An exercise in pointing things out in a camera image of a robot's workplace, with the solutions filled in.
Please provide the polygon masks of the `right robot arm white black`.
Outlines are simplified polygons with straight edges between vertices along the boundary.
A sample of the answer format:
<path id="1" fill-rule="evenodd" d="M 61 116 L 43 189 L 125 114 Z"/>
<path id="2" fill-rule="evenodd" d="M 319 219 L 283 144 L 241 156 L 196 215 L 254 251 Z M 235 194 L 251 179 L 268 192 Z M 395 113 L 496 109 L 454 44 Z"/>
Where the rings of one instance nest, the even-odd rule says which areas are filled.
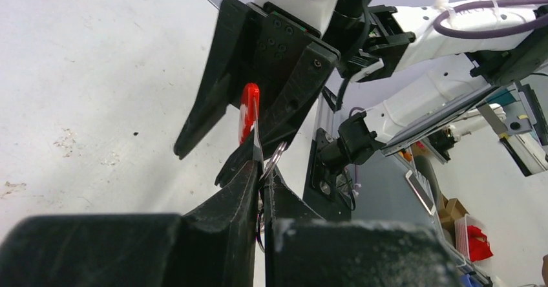
<path id="1" fill-rule="evenodd" d="M 290 144 L 338 70 L 349 83 L 381 80 L 416 63 L 435 69 L 387 100 L 350 116 L 338 139 L 318 144 L 314 185 L 349 164 L 394 153 L 520 81 L 547 59 L 547 0 L 435 0 L 372 6 L 371 0 L 223 0 L 195 103 L 175 142 L 185 158 L 223 117 L 240 109 L 239 147 L 216 183 Z"/>

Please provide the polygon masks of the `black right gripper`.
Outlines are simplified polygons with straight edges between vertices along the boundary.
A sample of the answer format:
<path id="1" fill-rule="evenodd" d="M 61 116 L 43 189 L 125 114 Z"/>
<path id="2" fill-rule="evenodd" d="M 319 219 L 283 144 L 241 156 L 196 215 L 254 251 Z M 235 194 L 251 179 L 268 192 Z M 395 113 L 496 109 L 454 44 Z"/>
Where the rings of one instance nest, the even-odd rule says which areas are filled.
<path id="1" fill-rule="evenodd" d="M 225 115 L 244 86 L 260 89 L 259 132 L 268 158 L 290 144 L 341 54 L 277 6 L 222 0 L 202 80 L 173 147 L 184 159 Z"/>

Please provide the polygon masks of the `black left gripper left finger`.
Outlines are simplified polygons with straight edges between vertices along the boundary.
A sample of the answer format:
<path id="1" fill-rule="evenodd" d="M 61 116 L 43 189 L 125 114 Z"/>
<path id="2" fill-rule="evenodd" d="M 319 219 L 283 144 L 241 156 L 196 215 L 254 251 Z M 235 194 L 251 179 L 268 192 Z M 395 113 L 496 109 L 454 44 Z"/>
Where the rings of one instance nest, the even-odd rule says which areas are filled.
<path id="1" fill-rule="evenodd" d="M 2 286 L 251 286 L 260 166 L 185 215 L 47 215 L 1 245 Z"/>

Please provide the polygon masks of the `metal key holder red handle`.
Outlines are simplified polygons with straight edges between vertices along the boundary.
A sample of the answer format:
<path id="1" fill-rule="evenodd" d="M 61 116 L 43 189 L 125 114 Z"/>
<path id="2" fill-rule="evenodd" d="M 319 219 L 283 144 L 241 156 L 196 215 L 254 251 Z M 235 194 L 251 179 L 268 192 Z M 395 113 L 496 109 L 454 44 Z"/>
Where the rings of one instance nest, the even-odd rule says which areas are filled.
<path id="1" fill-rule="evenodd" d="M 243 146 L 248 138 L 252 141 L 252 158 L 264 167 L 264 156 L 259 137 L 258 115 L 259 115 L 260 88 L 256 83 L 247 83 L 240 99 L 240 121 L 238 130 L 239 145 Z"/>

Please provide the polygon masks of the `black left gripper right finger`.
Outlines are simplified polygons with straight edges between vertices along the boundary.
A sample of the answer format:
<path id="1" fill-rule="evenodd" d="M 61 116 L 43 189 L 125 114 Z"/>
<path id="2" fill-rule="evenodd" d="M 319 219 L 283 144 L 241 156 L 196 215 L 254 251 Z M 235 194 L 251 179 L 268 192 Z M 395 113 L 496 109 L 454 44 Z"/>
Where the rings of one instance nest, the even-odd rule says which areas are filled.
<path id="1" fill-rule="evenodd" d="M 436 234 L 419 224 L 333 222 L 274 170 L 264 186 L 267 286 L 460 286 Z"/>

